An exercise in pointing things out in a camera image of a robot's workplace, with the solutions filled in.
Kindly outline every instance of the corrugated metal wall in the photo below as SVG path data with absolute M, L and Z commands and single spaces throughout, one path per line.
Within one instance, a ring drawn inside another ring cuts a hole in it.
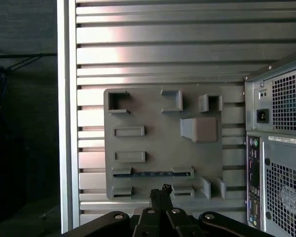
M 109 210 L 131 213 L 148 205 L 106 198 L 103 91 L 151 83 L 217 83 L 229 95 L 222 119 L 223 181 L 230 195 L 206 207 L 185 208 L 216 209 L 245 221 L 242 76 L 296 51 L 296 2 L 205 2 L 77 0 L 77 28 L 70 37 L 76 39 L 72 109 L 78 108 L 81 224 Z

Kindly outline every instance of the gray wall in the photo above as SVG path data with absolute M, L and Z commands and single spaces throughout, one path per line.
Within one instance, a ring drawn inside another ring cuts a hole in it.
M 0 54 L 57 52 L 55 0 L 0 1 Z M 23 59 L 2 60 L 3 66 Z M 2 110 L 27 141 L 28 200 L 59 190 L 57 57 L 42 58 L 8 77 Z

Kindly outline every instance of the mesh grille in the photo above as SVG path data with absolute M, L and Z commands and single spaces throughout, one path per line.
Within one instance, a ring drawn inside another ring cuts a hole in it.
M 266 170 L 266 190 L 273 222 L 296 237 L 296 170 L 272 163 Z
M 296 131 L 296 75 L 279 79 L 272 86 L 273 125 Z

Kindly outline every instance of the bolt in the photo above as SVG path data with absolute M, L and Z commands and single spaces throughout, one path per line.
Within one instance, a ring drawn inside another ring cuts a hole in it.
M 213 220 L 215 218 L 215 216 L 213 216 L 212 214 L 207 214 L 207 215 L 205 215 L 205 218 L 207 220 Z
M 116 215 L 116 216 L 114 216 L 114 218 L 115 218 L 115 219 L 122 219 L 123 216 L 122 216 L 122 215 Z
M 178 209 L 175 208 L 175 209 L 172 210 L 172 213 L 178 214 L 178 213 L 180 213 L 180 210 L 178 210 Z

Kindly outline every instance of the metal frame edge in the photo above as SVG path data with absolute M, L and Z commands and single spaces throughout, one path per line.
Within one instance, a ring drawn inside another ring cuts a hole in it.
M 61 233 L 73 228 L 69 85 L 69 2 L 57 0 Z
M 271 79 L 296 69 L 296 52 L 243 77 L 243 81 Z
M 80 226 L 78 123 L 77 123 L 77 58 L 76 58 L 76 2 L 69 1 L 69 66 L 70 66 L 70 127 L 73 228 Z

